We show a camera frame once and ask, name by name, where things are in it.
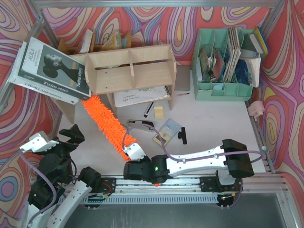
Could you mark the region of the orange chenille duster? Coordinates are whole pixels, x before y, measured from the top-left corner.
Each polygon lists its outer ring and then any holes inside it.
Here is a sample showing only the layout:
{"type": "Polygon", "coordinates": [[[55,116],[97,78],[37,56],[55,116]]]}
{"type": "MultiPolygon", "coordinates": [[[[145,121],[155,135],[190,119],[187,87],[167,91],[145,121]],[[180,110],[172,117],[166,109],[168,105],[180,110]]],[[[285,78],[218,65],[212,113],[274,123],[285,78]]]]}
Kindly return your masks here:
{"type": "Polygon", "coordinates": [[[131,158],[123,151],[123,137],[126,130],[114,117],[113,112],[108,109],[100,100],[99,96],[94,95],[88,100],[81,101],[84,109],[97,124],[98,129],[103,132],[109,142],[114,146],[116,152],[126,161],[131,161],[131,158]]]}

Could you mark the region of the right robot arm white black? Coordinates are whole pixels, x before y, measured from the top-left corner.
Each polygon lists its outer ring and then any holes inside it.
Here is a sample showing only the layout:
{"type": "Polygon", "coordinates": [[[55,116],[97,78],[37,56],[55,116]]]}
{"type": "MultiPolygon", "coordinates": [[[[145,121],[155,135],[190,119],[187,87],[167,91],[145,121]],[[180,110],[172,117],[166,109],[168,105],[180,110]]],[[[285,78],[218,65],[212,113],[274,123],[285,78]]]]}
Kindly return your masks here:
{"type": "Polygon", "coordinates": [[[203,152],[185,155],[155,155],[149,158],[139,144],[133,143],[125,149],[131,160],[124,165],[125,180],[145,181],[161,184],[185,173],[202,170],[222,170],[223,176],[233,179],[254,175],[247,146],[232,139],[222,145],[203,152]]]}

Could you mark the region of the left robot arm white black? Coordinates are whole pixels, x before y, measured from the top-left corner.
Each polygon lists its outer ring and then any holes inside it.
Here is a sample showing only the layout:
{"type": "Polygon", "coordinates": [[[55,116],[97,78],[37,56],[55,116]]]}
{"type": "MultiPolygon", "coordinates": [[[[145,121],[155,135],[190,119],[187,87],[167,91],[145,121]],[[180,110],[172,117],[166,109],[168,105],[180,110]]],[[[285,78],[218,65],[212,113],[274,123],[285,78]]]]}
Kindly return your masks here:
{"type": "Polygon", "coordinates": [[[21,159],[37,174],[30,187],[23,228],[64,227],[84,196],[101,184],[101,174],[91,167],[83,168],[78,177],[73,175],[70,153],[85,140],[78,125],[59,134],[69,139],[49,139],[40,131],[19,148],[21,159]]]}

